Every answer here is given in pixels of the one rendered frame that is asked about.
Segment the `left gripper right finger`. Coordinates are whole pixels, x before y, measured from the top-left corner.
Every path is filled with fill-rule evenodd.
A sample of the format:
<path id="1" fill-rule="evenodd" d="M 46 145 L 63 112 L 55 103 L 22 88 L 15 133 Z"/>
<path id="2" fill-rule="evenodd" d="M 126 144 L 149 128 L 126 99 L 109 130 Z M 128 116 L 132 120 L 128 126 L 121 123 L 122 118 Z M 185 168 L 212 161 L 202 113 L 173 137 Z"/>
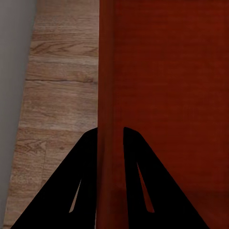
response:
<path id="1" fill-rule="evenodd" d="M 123 134 L 129 229 L 209 229 L 142 135 Z M 155 213 L 146 209 L 138 167 Z"/>

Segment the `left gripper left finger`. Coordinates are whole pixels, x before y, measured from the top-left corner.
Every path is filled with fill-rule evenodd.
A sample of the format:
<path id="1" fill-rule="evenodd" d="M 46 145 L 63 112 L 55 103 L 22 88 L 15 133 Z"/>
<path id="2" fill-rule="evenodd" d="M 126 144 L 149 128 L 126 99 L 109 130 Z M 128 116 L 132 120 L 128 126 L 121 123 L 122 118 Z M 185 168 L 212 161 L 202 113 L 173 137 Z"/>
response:
<path id="1" fill-rule="evenodd" d="M 96 187 L 94 128 L 83 134 L 11 229 L 95 229 Z"/>

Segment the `storage box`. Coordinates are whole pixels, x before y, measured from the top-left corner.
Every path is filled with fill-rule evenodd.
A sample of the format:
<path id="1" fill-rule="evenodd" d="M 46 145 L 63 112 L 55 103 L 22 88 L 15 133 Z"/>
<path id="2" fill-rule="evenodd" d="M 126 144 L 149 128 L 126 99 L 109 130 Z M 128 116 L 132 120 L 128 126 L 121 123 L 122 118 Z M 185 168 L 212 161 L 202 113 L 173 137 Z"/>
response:
<path id="1" fill-rule="evenodd" d="M 100 0 L 95 229 L 129 229 L 125 127 L 229 229 L 229 0 Z"/>

